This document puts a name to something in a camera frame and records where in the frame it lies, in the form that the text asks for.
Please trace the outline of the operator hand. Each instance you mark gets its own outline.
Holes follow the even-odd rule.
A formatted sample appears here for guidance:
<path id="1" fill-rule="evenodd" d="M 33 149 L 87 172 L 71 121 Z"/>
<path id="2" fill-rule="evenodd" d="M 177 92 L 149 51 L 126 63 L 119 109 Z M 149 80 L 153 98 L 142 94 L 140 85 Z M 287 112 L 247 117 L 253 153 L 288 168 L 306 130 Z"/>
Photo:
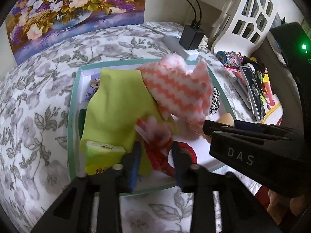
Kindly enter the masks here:
<path id="1" fill-rule="evenodd" d="M 310 194 L 304 194 L 296 198 L 286 198 L 272 190 L 268 191 L 270 203 L 267 208 L 268 214 L 279 225 L 286 213 L 290 211 L 294 216 L 300 215 L 310 203 Z"/>

